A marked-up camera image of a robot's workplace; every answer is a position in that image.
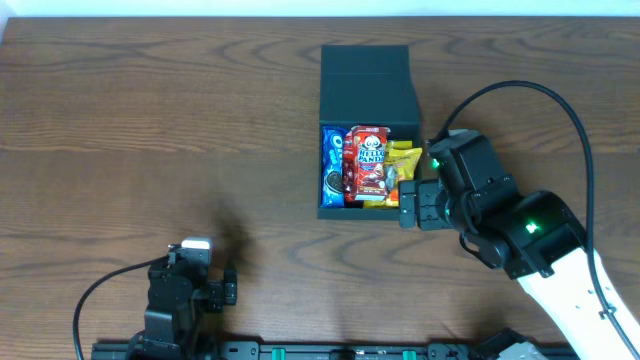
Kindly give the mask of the yellow snack bag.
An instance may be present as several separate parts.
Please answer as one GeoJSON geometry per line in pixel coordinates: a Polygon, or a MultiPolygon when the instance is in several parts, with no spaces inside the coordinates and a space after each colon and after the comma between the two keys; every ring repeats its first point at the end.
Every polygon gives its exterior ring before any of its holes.
{"type": "Polygon", "coordinates": [[[390,140],[386,146],[383,163],[387,194],[380,201],[365,201],[364,208],[397,208],[399,183],[414,179],[422,149],[413,148],[410,140],[390,140]]]}

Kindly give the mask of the dark green box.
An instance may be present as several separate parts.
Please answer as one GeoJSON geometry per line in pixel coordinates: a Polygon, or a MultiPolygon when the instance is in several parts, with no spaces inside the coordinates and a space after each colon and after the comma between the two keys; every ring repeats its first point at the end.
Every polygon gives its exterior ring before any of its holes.
{"type": "Polygon", "coordinates": [[[335,126],[347,130],[344,161],[351,143],[350,130],[356,125],[388,127],[387,143],[390,140],[410,140],[413,148],[421,148],[420,110],[406,46],[325,45],[321,49],[317,215],[331,220],[395,220],[399,217],[399,206],[364,208],[365,201],[347,200],[344,164],[344,207],[321,207],[322,128],[335,126]]]}

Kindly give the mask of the yellow orange snack packet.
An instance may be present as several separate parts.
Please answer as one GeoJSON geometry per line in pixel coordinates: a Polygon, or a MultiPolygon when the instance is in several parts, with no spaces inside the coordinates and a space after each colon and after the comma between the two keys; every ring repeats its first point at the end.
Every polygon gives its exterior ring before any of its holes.
{"type": "Polygon", "coordinates": [[[414,179],[421,155],[421,148],[391,148],[386,153],[384,170],[387,195],[383,200],[384,206],[397,207],[399,205],[399,183],[414,179]]]}

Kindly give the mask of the Hello Panda biscuit box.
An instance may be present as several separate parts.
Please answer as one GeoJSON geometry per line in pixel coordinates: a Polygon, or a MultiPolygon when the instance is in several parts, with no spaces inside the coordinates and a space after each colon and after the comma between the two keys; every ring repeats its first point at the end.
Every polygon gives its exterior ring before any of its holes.
{"type": "Polygon", "coordinates": [[[343,161],[349,202],[381,201],[387,195],[384,161],[389,133],[390,129],[383,126],[351,128],[351,143],[343,161]]]}

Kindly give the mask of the blue Oreo cookie pack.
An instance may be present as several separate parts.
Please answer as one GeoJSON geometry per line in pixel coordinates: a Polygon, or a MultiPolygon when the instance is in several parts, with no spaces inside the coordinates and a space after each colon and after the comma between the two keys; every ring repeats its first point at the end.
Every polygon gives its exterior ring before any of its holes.
{"type": "Polygon", "coordinates": [[[346,135],[344,128],[322,128],[322,208],[343,208],[345,205],[342,170],[346,135]]]}

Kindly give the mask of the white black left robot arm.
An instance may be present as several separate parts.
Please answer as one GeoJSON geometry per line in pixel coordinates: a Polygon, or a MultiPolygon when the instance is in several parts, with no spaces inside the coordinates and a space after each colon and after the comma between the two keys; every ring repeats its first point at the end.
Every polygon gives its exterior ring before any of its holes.
{"type": "Polygon", "coordinates": [[[204,261],[165,260],[148,271],[144,330],[130,341],[127,359],[204,359],[216,349],[202,335],[204,316],[237,303],[237,270],[229,262],[220,280],[204,261]]]}

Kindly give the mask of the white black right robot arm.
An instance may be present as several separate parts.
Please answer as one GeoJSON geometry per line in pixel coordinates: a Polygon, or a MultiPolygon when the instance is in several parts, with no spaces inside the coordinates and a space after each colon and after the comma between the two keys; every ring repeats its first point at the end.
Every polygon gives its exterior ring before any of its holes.
{"type": "Polygon", "coordinates": [[[434,180],[399,184],[400,224],[453,229],[463,249],[517,281],[581,359],[636,359],[639,324],[613,287],[587,231],[556,194],[523,195],[476,131],[433,144],[434,180]]]}

